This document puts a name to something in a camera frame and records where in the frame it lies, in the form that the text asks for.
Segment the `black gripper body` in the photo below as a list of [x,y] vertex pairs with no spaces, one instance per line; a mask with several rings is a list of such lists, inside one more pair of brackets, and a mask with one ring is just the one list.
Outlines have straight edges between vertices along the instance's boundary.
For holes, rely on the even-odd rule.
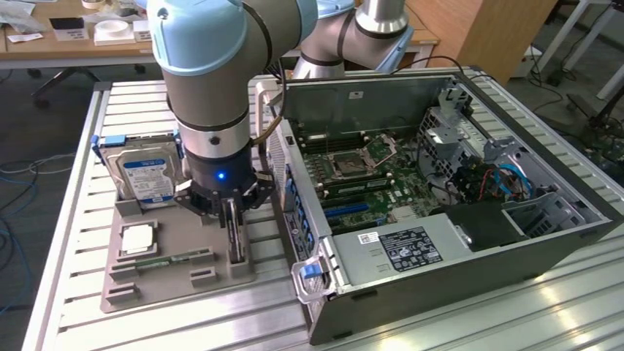
[[256,182],[251,148],[223,158],[204,158],[187,150],[186,159],[191,177],[207,195],[219,192],[222,197],[234,197],[235,190],[244,193]]

